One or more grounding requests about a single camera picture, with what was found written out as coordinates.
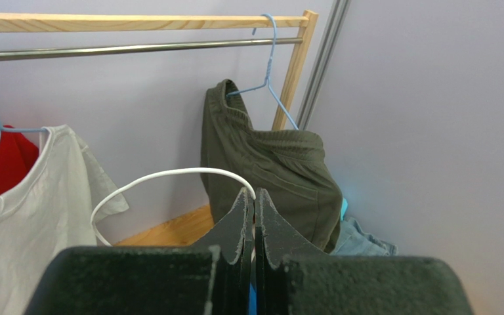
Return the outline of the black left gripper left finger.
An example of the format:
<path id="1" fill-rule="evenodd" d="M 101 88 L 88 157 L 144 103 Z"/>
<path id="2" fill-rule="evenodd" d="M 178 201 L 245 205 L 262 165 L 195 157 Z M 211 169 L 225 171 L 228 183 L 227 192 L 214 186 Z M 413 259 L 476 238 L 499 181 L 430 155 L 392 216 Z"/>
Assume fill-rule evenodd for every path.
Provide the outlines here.
<path id="1" fill-rule="evenodd" d="M 253 200 L 186 247 L 71 247 L 46 268 L 26 314 L 247 314 Z"/>

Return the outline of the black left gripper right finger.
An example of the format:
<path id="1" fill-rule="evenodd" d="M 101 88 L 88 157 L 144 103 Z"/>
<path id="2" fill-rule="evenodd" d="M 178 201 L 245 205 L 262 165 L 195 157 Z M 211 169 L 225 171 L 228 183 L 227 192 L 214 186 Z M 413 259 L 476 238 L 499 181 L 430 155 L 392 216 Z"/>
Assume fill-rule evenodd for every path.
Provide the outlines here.
<path id="1" fill-rule="evenodd" d="M 259 314 L 472 314 L 456 273 L 432 257 L 336 257 L 255 200 Z"/>

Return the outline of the light blue jeans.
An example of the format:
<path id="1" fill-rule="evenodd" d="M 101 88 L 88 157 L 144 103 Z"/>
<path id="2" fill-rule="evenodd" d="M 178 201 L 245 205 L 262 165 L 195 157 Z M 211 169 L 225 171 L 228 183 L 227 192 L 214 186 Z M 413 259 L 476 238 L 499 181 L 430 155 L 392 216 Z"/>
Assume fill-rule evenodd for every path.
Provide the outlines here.
<path id="1" fill-rule="evenodd" d="M 397 256 L 398 247 L 364 232 L 356 219 L 346 217 L 341 222 L 336 246 L 330 254 L 335 256 Z"/>

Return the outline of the teal cloth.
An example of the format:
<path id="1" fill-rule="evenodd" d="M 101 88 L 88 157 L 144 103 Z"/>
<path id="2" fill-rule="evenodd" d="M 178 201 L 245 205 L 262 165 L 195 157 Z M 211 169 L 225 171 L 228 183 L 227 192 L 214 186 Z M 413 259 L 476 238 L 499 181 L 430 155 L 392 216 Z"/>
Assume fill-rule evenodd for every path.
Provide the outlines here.
<path id="1" fill-rule="evenodd" d="M 341 205 L 341 210 L 340 210 L 340 221 L 343 221 L 345 219 L 345 215 L 347 213 L 348 209 L 348 201 L 346 198 L 343 198 L 342 200 L 342 205 Z"/>

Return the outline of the olive green garment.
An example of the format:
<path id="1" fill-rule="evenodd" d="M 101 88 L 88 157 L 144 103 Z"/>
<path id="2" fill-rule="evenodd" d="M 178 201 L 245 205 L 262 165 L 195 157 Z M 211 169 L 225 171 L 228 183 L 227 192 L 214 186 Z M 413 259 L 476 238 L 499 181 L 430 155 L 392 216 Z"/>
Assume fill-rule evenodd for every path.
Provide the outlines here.
<path id="1" fill-rule="evenodd" d="M 324 144 L 310 131 L 259 131 L 236 84 L 207 89 L 200 167 L 224 169 L 268 191 L 279 214 L 316 247 L 332 252 L 340 233 L 341 189 L 325 164 Z"/>

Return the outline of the blue clothes hanger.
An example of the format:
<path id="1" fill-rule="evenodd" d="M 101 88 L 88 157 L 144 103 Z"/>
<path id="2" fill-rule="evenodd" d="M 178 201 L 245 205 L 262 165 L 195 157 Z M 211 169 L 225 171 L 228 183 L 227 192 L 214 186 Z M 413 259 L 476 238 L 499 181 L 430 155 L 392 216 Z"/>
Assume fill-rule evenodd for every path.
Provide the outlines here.
<path id="1" fill-rule="evenodd" d="M 244 90 L 239 90 L 239 91 L 234 91 L 226 94 L 226 99 L 229 99 L 230 97 L 236 96 L 236 95 L 241 95 L 243 93 L 247 93 L 250 91 L 256 91 L 258 89 L 262 89 L 266 87 L 274 100 L 277 102 L 277 105 L 279 106 L 279 109 L 282 110 L 283 114 L 287 118 L 287 120 L 290 122 L 294 130 L 298 130 L 298 125 L 295 123 L 295 120 L 292 118 L 291 114 L 289 113 L 289 110 L 286 109 L 282 101 L 280 100 L 280 97 L 275 93 L 274 89 L 272 88 L 272 78 L 271 78 L 271 73 L 272 73 L 272 63 L 273 63 L 273 58 L 274 58 L 274 53 L 275 53 L 275 48 L 277 45 L 277 40 L 278 40 L 278 29 L 276 26 L 276 21 L 274 17 L 271 14 L 264 13 L 262 16 L 266 17 L 272 24 L 272 29 L 273 29 L 273 38 L 272 38 L 272 44 L 270 48 L 270 54 L 269 54 L 269 59 L 267 62 L 266 66 L 266 74 L 264 77 L 264 82 L 256 87 L 244 89 Z"/>

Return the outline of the white t-shirt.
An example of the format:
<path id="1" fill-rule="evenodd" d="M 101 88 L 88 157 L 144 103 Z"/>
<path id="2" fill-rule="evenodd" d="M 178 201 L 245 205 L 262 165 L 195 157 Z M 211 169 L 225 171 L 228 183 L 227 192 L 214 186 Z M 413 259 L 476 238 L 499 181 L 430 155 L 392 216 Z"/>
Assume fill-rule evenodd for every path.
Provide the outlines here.
<path id="1" fill-rule="evenodd" d="M 95 246 L 92 223 L 125 212 L 116 185 L 69 126 L 39 136 L 39 157 L 26 177 L 0 195 L 0 314 L 25 311 L 46 267 L 68 247 Z"/>

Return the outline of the red t-shirt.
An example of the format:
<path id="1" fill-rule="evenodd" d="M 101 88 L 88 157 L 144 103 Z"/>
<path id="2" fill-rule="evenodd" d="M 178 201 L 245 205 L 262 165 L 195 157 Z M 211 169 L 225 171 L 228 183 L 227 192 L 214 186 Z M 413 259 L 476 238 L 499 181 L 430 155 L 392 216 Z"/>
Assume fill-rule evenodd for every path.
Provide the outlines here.
<path id="1" fill-rule="evenodd" d="M 19 184 L 39 157 L 38 147 L 20 133 L 2 133 L 0 140 L 0 195 Z"/>

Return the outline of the metal rack rod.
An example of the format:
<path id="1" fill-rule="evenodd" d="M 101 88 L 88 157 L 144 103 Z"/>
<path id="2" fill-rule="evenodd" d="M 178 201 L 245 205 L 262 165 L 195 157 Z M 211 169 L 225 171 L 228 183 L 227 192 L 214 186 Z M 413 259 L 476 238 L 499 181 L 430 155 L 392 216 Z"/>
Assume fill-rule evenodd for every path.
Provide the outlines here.
<path id="1" fill-rule="evenodd" d="M 152 53 L 161 51 L 183 51 L 194 49 L 216 49 L 228 47 L 250 47 L 262 45 L 291 45 L 300 44 L 303 40 L 298 37 L 282 39 L 242 39 L 227 41 L 200 41 L 185 43 L 163 43 L 148 45 L 122 45 L 107 47 L 81 47 L 62 49 L 28 49 L 0 51 L 0 62 L 15 60 L 33 60 L 50 58 L 71 58 L 83 56 L 102 56 L 115 54 Z"/>

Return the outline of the wooden clothes rack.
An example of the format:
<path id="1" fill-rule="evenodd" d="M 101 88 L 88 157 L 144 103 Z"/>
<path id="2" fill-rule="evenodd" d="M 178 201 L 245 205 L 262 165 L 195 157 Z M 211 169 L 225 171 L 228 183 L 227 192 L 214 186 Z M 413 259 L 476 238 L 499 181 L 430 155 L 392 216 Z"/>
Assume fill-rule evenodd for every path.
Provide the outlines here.
<path id="1" fill-rule="evenodd" d="M 318 14 L 306 10 L 300 16 L 275 16 L 277 29 L 297 28 L 303 40 L 294 46 L 280 100 L 290 109 L 318 21 Z M 51 32 L 137 32 L 163 30 L 226 30 L 272 28 L 264 16 L 176 16 L 176 15 L 90 15 L 1 13 L 0 33 Z M 272 129 L 280 130 L 289 121 L 281 109 Z"/>

